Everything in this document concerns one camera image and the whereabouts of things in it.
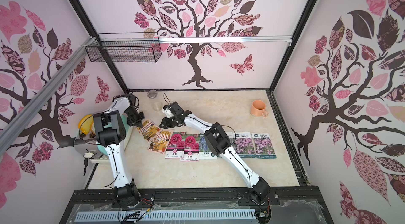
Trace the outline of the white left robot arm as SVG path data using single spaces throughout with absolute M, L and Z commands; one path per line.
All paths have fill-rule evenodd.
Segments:
M 126 118 L 130 128 L 141 128 L 144 113 L 138 112 L 138 105 L 138 98 L 134 94 L 119 95 L 114 97 L 108 109 L 93 115 L 96 139 L 107 153 L 114 176 L 114 208 L 132 208 L 140 201 L 140 193 L 125 160 L 124 140 L 127 130 L 122 119 Z

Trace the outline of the pink cosmos seed packet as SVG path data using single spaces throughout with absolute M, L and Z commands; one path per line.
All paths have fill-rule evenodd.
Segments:
M 253 138 L 250 132 L 237 132 L 233 147 L 241 158 L 256 158 Z

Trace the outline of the lavender seed packet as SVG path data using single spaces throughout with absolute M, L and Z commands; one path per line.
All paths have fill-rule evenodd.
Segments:
M 217 160 L 217 156 L 210 151 L 207 141 L 203 134 L 200 134 L 200 139 L 199 139 L 199 159 L 200 160 Z
M 226 132 L 227 137 L 229 139 L 229 145 L 228 147 L 232 147 L 235 140 L 236 140 L 236 133 L 235 132 Z

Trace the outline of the pink rose packet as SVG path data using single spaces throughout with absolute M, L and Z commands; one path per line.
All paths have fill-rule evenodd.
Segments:
M 184 156 L 186 132 L 174 132 L 165 152 L 166 159 L 181 159 Z
M 180 158 L 180 161 L 199 161 L 199 143 L 199 134 L 186 134 L 184 138 L 184 154 L 183 157 Z

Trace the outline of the orange illustrated packet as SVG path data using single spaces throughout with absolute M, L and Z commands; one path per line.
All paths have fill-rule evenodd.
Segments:
M 148 142 L 152 141 L 156 136 L 161 133 L 162 129 L 153 121 L 146 119 L 142 123 L 142 127 L 137 128 L 140 135 Z
M 164 154 L 173 134 L 173 130 L 161 130 L 150 141 L 148 146 L 149 152 Z

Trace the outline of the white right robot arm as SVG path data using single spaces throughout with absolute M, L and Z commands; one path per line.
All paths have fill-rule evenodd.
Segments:
M 267 195 L 270 191 L 268 182 L 254 172 L 237 154 L 221 124 L 206 122 L 191 111 L 183 110 L 177 102 L 163 106 L 162 112 L 165 117 L 160 123 L 161 128 L 172 129 L 186 126 L 202 133 L 209 150 L 227 161 L 242 177 L 250 190 L 252 201 L 258 205 L 267 202 Z

